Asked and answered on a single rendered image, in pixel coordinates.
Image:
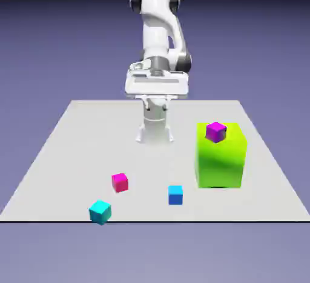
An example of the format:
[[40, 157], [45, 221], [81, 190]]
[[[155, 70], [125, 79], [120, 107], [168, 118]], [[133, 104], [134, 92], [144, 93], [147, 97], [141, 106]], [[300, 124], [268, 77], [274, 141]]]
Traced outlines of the small purple cube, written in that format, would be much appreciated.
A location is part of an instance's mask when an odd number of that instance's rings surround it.
[[226, 138], [227, 126], [219, 123], [212, 122], [206, 126], [205, 137], [213, 143], [218, 143]]

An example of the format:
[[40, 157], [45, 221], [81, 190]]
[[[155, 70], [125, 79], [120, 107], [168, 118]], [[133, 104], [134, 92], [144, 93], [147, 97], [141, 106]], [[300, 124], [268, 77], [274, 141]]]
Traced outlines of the small blue cube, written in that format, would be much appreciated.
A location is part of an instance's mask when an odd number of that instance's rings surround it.
[[168, 204], [169, 205], [183, 204], [183, 188], [181, 185], [170, 185], [168, 187]]

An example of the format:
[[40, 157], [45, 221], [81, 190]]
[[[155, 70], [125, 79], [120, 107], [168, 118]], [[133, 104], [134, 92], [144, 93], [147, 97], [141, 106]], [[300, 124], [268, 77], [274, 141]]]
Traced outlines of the small cyan cube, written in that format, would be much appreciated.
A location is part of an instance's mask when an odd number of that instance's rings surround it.
[[89, 208], [90, 220], [104, 225], [111, 218], [111, 205], [105, 201], [97, 200]]

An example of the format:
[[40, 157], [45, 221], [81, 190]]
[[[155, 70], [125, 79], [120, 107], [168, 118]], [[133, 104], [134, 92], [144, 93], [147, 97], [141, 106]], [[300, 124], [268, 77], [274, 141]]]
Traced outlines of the small pink cube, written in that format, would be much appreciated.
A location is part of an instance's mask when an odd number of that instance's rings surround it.
[[114, 174], [111, 176], [111, 180], [116, 193], [128, 190], [128, 178], [125, 173]]

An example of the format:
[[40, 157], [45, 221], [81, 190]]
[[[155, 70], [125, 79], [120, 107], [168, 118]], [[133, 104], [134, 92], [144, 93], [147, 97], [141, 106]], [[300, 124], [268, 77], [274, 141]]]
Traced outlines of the large lime green box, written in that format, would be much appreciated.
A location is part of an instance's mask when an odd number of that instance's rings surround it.
[[197, 123], [195, 174], [200, 188], [240, 188], [247, 140], [236, 122], [224, 122], [226, 138], [213, 143], [205, 137], [209, 122]]

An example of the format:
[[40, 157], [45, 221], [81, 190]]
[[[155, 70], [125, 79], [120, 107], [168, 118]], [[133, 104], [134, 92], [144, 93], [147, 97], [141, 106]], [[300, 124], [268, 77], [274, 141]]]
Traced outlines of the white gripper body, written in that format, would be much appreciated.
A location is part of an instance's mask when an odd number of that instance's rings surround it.
[[151, 70], [128, 70], [125, 80], [128, 96], [177, 96], [188, 94], [188, 74], [163, 71], [163, 76], [152, 76]]

